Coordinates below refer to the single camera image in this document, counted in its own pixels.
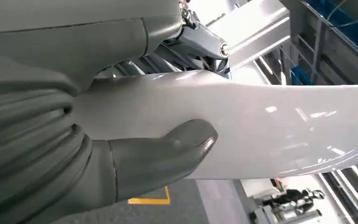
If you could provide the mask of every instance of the glossy white surface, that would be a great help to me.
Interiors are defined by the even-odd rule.
[[[75,117],[94,139],[159,137],[194,118],[219,138],[190,178],[330,172],[358,163],[358,85],[251,86],[208,71],[95,83]]]

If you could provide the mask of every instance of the white panel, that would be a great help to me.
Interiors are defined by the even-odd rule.
[[[358,164],[358,85],[246,85],[208,71],[118,80],[94,83],[76,99],[78,123],[94,139],[116,139],[160,137],[206,119],[219,138],[192,178],[304,175]]]

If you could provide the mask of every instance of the gray robotic arm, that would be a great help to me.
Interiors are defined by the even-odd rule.
[[[160,138],[92,140],[72,115],[98,71],[181,28],[173,0],[0,0],[0,223],[49,223],[196,169],[217,140],[207,121]],[[188,44],[186,33],[166,46]]]

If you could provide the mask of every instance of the gray floor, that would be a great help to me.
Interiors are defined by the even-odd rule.
[[[168,186],[170,205],[124,201],[53,224],[248,224],[247,210],[252,200],[236,184],[231,180],[182,180]],[[143,197],[158,195],[164,197],[163,189]]]

